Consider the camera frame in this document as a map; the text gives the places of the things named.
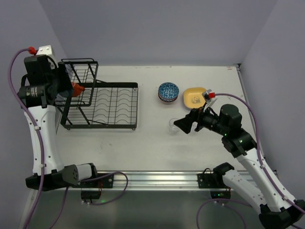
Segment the clear drinking glass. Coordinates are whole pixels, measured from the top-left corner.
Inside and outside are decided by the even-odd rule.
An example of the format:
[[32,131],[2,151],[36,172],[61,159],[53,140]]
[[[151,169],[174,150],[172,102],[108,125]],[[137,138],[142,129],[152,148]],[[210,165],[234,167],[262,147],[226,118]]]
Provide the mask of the clear drinking glass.
[[178,120],[178,118],[172,118],[172,119],[170,119],[170,121],[169,121],[169,131],[170,131],[171,133],[177,133],[177,132],[180,131],[180,128],[177,127],[177,126],[174,124],[174,122],[177,121],[177,120]]

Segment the yellow plastic plate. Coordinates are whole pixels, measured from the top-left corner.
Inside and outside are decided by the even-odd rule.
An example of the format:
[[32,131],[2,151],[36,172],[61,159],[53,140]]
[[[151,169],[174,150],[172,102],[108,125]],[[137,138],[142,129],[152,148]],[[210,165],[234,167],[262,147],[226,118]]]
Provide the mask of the yellow plastic plate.
[[187,88],[183,93],[183,103],[188,109],[197,109],[205,106],[203,93],[207,90],[203,87]]

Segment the blue triangle pattern bowl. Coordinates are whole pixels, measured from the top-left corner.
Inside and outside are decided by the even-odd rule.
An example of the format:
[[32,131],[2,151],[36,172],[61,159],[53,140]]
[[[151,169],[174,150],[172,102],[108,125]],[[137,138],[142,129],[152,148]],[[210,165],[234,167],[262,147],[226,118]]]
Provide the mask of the blue triangle pattern bowl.
[[171,82],[162,83],[158,88],[158,94],[168,99],[177,97],[179,92],[178,86]]

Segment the orange mug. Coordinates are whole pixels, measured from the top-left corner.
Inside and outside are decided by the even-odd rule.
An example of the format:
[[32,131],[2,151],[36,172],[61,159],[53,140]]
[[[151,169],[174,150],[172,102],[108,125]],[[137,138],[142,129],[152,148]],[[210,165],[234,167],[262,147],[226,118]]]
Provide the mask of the orange mug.
[[71,84],[73,88],[72,97],[78,97],[85,91],[85,88],[78,83],[72,82]]

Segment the blue mug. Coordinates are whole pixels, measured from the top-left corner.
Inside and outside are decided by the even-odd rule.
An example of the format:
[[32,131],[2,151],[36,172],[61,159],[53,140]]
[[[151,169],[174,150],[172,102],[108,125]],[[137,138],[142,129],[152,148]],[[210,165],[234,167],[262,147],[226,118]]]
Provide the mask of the blue mug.
[[68,98],[70,95],[71,95],[71,93],[69,91],[64,91],[64,92],[58,93],[56,100],[65,101],[66,98]]

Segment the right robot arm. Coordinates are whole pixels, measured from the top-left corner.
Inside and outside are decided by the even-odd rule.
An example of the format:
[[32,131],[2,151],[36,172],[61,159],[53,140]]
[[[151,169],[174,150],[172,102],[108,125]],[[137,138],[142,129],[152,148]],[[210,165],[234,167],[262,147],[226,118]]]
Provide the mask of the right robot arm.
[[174,125],[189,134],[193,123],[196,132],[206,128],[222,136],[224,148],[246,169],[254,183],[251,184],[229,163],[213,169],[213,178],[221,185],[235,190],[257,212],[266,229],[285,229],[296,223],[305,209],[304,200],[297,200],[279,181],[262,154],[257,151],[257,143],[242,128],[242,115],[233,104],[225,104],[220,113],[211,108],[193,109],[184,118],[174,121]]

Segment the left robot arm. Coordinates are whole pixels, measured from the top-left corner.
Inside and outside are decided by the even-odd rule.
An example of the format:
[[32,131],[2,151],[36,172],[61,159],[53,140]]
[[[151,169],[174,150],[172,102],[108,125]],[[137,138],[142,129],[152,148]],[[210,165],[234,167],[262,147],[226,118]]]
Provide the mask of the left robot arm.
[[41,191],[76,186],[97,177],[93,163],[64,165],[56,147],[55,99],[72,93],[72,84],[63,63],[46,54],[26,57],[27,73],[17,93],[28,121],[33,148],[33,174],[26,186]]

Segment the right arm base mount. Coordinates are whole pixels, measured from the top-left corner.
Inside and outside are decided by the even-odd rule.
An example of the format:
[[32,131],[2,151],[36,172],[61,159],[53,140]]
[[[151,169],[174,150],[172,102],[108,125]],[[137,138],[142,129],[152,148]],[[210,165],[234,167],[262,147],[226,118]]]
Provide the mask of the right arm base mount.
[[197,174],[197,183],[199,189],[209,190],[212,199],[231,198],[231,189],[223,183],[222,177],[214,174],[210,168]]

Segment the aluminium table rail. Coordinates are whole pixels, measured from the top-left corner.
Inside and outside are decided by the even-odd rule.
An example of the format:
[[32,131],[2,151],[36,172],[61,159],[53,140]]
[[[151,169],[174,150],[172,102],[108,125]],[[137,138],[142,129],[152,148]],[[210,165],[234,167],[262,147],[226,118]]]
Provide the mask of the aluminium table rail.
[[127,190],[135,191],[197,191],[198,171],[184,172],[140,172],[126,171],[125,175],[115,174],[113,190],[122,190],[128,183]]

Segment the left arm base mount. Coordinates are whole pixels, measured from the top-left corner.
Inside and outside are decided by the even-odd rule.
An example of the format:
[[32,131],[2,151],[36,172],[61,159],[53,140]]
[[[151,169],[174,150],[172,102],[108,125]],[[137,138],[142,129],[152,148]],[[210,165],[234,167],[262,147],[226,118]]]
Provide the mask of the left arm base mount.
[[72,188],[78,188],[81,190],[81,199],[86,202],[92,203],[94,200],[98,200],[102,195],[102,190],[113,188],[114,175],[108,173],[98,173],[97,177],[103,177],[102,179],[95,181],[81,182]]

